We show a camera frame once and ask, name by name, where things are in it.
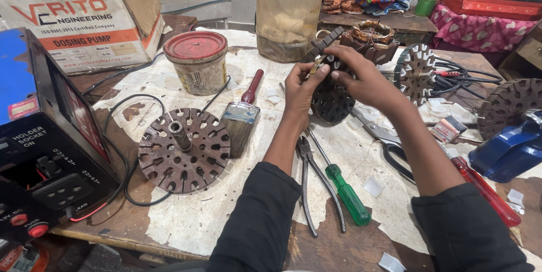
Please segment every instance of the red knob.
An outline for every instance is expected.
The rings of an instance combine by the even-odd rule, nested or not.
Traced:
[[[26,214],[19,214],[16,216],[13,216],[13,218],[10,219],[11,225],[14,227],[17,225],[23,225],[28,222],[28,217]]]
[[[40,237],[43,234],[47,233],[48,230],[49,230],[49,226],[47,226],[46,224],[40,224],[40,225],[31,227],[28,230],[28,234],[32,237]]]

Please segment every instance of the small box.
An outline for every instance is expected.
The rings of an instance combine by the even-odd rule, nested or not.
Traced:
[[[446,116],[431,129],[431,133],[439,141],[448,143],[460,136],[465,130],[467,127],[459,123],[453,116]]]
[[[164,28],[159,0],[0,0],[0,15],[30,29],[65,73],[149,62]]]

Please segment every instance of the hand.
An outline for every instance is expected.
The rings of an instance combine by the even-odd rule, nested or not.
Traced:
[[[387,80],[376,68],[375,64],[365,59],[351,47],[332,46],[324,49],[325,53],[337,56],[356,74],[354,80],[342,71],[333,71],[331,78],[344,84],[348,93],[357,101],[373,106],[386,113],[396,103],[404,103],[404,95]]]
[[[308,110],[311,108],[312,93],[329,73],[329,65],[323,65],[305,81],[313,66],[314,63],[295,64],[285,80],[286,107],[282,118],[290,121],[289,124],[298,125],[299,134],[308,126]]]

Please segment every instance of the black power supply box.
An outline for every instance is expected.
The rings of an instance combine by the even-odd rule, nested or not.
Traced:
[[[0,238],[24,243],[119,184],[91,106],[29,30],[0,32],[0,71]]]

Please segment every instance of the red brush handle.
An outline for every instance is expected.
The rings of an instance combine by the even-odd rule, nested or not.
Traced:
[[[254,78],[252,79],[252,82],[250,83],[250,87],[248,87],[248,90],[241,96],[241,102],[246,102],[249,104],[254,102],[254,99],[256,99],[256,89],[258,88],[258,85],[262,80],[262,76],[263,70],[257,70]]]
[[[464,158],[452,158],[451,162],[455,165],[463,178],[465,178],[467,182],[473,184],[482,197],[484,197],[497,211],[506,227],[515,227],[521,223],[521,218],[518,214],[515,213],[497,193],[495,193],[491,186],[489,186],[475,170],[467,165]]]

